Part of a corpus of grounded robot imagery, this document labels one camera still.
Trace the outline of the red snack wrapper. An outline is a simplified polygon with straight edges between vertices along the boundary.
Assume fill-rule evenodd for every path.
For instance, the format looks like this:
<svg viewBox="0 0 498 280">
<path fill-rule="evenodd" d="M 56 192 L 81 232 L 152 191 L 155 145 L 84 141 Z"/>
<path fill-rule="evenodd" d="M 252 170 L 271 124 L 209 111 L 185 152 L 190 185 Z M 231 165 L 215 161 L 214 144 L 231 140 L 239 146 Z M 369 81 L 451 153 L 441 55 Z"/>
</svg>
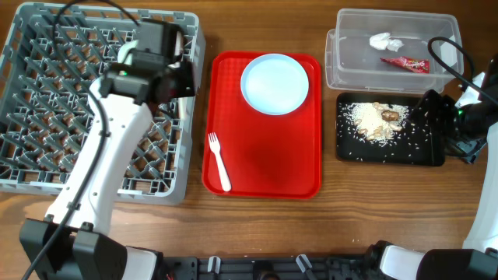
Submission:
<svg viewBox="0 0 498 280">
<path fill-rule="evenodd" d="M 414 58 L 409 58 L 401 56 L 398 58 L 380 58 L 382 62 L 388 63 L 390 65 L 397 66 L 399 68 L 404 68 L 410 72 L 418 74 L 429 74 L 430 73 L 430 62 L 428 60 L 419 60 Z"/>
</svg>

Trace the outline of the white plastic fork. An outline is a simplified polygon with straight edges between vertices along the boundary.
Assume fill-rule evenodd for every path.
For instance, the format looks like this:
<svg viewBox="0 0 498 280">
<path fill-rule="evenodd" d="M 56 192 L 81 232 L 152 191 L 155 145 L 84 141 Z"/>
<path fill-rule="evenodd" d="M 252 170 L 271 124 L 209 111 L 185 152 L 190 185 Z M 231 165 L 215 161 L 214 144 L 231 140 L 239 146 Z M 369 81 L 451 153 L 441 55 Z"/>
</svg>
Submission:
<svg viewBox="0 0 498 280">
<path fill-rule="evenodd" d="M 232 186 L 230 183 L 228 173 L 226 172 L 226 167 L 224 165 L 223 158 L 221 156 L 221 145 L 216 133 L 215 132 L 209 133 L 208 140 L 209 140 L 209 148 L 211 152 L 214 154 L 216 159 L 216 164 L 218 167 L 219 179 L 221 182 L 222 189 L 225 192 L 229 192 L 231 191 Z"/>
</svg>

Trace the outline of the white napkin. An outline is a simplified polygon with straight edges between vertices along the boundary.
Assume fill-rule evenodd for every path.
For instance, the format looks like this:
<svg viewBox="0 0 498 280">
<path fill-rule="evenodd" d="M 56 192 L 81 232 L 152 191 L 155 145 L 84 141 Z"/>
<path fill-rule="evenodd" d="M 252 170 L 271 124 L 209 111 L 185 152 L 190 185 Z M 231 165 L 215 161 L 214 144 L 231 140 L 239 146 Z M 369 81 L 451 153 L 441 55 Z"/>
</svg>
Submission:
<svg viewBox="0 0 498 280">
<path fill-rule="evenodd" d="M 392 39 L 390 33 L 379 33 L 373 35 L 369 39 L 369 44 L 376 50 L 379 51 L 395 51 L 397 52 L 401 47 L 404 46 L 401 40 Z"/>
</svg>

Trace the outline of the light blue plate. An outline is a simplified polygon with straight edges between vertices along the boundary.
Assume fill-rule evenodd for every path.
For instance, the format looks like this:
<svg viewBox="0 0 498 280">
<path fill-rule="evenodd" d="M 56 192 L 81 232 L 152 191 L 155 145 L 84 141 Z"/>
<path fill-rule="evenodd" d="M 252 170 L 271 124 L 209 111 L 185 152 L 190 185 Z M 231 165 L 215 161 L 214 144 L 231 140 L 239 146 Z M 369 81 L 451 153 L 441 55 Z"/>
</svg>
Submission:
<svg viewBox="0 0 498 280">
<path fill-rule="evenodd" d="M 245 67 L 240 90 L 246 103 L 272 116 L 289 114 L 305 101 L 310 81 L 304 67 L 284 54 L 263 54 Z"/>
</svg>

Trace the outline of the white plastic spoon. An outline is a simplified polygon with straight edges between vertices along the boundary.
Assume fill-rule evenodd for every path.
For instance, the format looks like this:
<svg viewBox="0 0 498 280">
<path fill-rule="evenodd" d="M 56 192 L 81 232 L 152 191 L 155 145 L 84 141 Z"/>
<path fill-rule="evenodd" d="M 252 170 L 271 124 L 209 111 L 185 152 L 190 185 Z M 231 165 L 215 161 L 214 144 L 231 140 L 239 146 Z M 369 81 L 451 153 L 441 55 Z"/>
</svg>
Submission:
<svg viewBox="0 0 498 280">
<path fill-rule="evenodd" d="M 188 99 L 184 97 L 178 98 L 177 105 L 178 105 L 178 117 L 181 120 L 185 120 L 188 117 Z"/>
</svg>

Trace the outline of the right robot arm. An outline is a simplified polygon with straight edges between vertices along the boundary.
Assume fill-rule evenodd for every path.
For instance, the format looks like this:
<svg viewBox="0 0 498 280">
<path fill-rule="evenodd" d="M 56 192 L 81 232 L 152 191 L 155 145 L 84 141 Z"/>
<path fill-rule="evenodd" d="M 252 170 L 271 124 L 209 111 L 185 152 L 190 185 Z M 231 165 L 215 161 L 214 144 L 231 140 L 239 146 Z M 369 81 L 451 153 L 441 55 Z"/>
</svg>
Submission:
<svg viewBox="0 0 498 280">
<path fill-rule="evenodd" d="M 495 279 L 497 277 L 497 110 L 481 102 L 464 107 L 455 126 L 461 133 L 486 134 L 488 158 L 482 168 L 443 171 L 392 170 L 369 177 L 386 186 L 392 214 L 464 215 L 476 204 L 468 228 L 447 221 L 395 225 L 391 241 L 380 240 L 365 254 L 364 269 L 392 279 Z"/>
</svg>

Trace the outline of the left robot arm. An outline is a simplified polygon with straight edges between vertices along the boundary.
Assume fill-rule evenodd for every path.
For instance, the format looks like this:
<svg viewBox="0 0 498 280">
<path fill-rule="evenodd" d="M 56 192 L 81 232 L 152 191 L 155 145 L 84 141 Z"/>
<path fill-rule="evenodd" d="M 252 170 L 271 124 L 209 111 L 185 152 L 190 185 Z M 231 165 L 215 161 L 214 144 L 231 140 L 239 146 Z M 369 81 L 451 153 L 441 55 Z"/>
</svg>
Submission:
<svg viewBox="0 0 498 280">
<path fill-rule="evenodd" d="M 195 94 L 184 31 L 144 19 L 139 38 L 89 90 L 95 118 L 65 188 L 41 220 L 19 234 L 28 275 L 42 279 L 163 279 L 156 250 L 127 247 L 108 233 L 117 190 L 158 106 Z"/>
</svg>

